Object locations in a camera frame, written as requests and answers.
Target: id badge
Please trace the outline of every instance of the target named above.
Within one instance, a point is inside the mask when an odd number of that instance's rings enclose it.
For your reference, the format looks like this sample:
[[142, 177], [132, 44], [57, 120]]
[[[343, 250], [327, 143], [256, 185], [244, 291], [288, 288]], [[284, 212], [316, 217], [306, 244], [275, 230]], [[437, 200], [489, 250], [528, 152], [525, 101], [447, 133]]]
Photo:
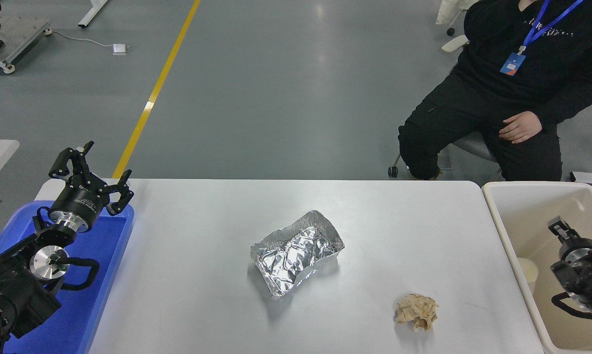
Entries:
[[517, 54], [517, 53], [510, 54], [509, 58], [507, 59], [505, 64], [503, 64], [503, 67], [501, 68], [501, 72], [503, 74], [514, 76], [514, 74], [516, 74], [516, 71], [518, 70], [518, 68], [521, 67], [523, 60], [525, 60], [525, 56], [523, 54]]

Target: caster wheel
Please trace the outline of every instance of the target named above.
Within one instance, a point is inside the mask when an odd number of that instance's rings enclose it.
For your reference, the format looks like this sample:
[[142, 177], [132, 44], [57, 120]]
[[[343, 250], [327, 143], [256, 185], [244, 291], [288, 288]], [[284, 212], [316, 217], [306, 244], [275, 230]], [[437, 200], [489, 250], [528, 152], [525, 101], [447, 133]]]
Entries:
[[4, 67], [3, 68], [3, 72], [6, 73], [6, 74], [11, 74], [12, 72], [14, 72], [14, 70], [16, 70], [16, 68], [12, 64], [10, 64], [7, 67]]
[[396, 166], [388, 167], [388, 176], [392, 178], [398, 177], [398, 168]]

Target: black pants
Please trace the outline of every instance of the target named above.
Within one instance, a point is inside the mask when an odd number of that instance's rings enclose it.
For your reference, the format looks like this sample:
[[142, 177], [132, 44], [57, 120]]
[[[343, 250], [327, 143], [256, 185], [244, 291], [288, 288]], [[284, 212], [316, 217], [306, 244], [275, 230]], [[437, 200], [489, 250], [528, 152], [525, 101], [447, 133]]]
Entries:
[[538, 134], [518, 144], [499, 137], [505, 119], [534, 105], [498, 97], [464, 76], [450, 74], [398, 128], [401, 157], [414, 177], [436, 177], [440, 171], [438, 152], [478, 130], [506, 180], [559, 181], [562, 162], [556, 126], [543, 126]]

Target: crumpled paper ball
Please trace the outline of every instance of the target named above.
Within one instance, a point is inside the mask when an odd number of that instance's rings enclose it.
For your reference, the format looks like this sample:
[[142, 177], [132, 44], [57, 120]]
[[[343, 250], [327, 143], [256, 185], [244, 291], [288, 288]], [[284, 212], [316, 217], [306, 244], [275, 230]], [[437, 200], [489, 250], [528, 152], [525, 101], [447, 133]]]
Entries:
[[438, 304], [428, 296], [409, 294], [396, 304], [394, 320], [401, 325], [413, 321], [414, 331], [418, 331], [419, 328], [428, 331], [433, 321], [438, 318], [435, 314], [436, 307]]

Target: blue lanyard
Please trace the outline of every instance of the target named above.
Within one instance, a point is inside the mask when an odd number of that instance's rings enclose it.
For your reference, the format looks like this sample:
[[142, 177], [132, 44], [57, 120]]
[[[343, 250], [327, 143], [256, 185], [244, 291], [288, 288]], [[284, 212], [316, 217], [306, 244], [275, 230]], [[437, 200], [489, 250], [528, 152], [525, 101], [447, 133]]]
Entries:
[[540, 8], [540, 13], [538, 13], [538, 17], [536, 17], [536, 20], [534, 21], [534, 25], [532, 25], [532, 29], [530, 30], [530, 33], [527, 34], [527, 37], [525, 37], [525, 41], [523, 42], [523, 45], [520, 47], [520, 49], [518, 49], [518, 54], [519, 55], [522, 54], [523, 50], [525, 50], [525, 48], [527, 48], [527, 46], [530, 45], [530, 43], [536, 41], [543, 34], [545, 34], [545, 32], [549, 31], [549, 29], [551, 29], [551, 27], [555, 26], [556, 23], [560, 22], [563, 18], [565, 18], [571, 11], [573, 11], [573, 9], [575, 9], [583, 1], [584, 0], [576, 0], [576, 2], [573, 2], [573, 4], [571, 6], [569, 6], [568, 9], [564, 10], [564, 12], [560, 16], [558, 16], [555, 20], [553, 20], [547, 26], [544, 26], [542, 29], [540, 29], [538, 32], [536, 32], [536, 29], [538, 28], [538, 24], [540, 23], [542, 16], [545, 15], [545, 12], [547, 11], [547, 7], [549, 7], [549, 0], [545, 0], [545, 2], [543, 2], [543, 4], [542, 4], [542, 7]]

